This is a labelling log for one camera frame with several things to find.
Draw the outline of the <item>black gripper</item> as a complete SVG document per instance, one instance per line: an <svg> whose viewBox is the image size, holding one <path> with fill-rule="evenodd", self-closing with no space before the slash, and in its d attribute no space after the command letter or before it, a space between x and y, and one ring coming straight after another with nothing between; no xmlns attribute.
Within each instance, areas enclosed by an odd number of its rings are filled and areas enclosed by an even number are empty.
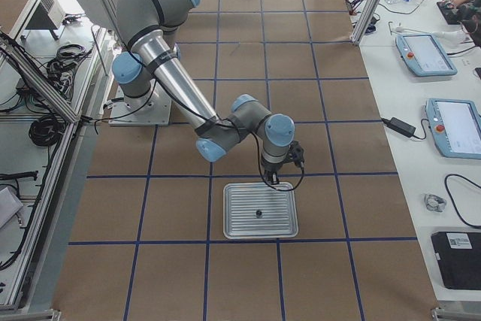
<svg viewBox="0 0 481 321"><path fill-rule="evenodd" d="M286 151L286 154L284 156L281 156L281 160L279 162L270 162L265 158L264 155L261 155L261 166L264 169L264 173L262 174L262 181L267 186L278 185L280 183L278 178L279 170L285 164L293 163L296 168L301 169L301 176L296 183L296 186L300 186L305 176L304 162L304 148L300 145L298 141L291 142L288 150Z"/></svg>

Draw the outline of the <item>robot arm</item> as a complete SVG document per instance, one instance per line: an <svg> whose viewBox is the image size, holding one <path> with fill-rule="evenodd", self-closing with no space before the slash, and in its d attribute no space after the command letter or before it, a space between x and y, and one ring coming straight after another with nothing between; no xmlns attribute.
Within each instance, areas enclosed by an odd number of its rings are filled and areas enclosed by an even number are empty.
<svg viewBox="0 0 481 321"><path fill-rule="evenodd" d="M117 0L116 30L126 46L125 56L141 74L155 79L175 101L198 136L198 152L216 162L247 135L256 140L262 181L270 188L279 183L279 170L287 163L304 168L304 150L295 141L295 124L284 114L271 113L251 95L240 95L230 115L221 119L195 85L177 54L164 39L166 30L182 25L201 0Z"/></svg>

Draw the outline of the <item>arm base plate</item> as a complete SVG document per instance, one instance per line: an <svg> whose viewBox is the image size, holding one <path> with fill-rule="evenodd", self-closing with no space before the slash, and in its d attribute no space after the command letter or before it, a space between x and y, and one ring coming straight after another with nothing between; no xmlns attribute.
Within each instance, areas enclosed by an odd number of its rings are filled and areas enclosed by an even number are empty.
<svg viewBox="0 0 481 321"><path fill-rule="evenodd" d="M108 123L110 126L167 126L171 114L171 98L153 82L153 91L141 98L125 98L118 87L116 97L121 101L112 105Z"/></svg>

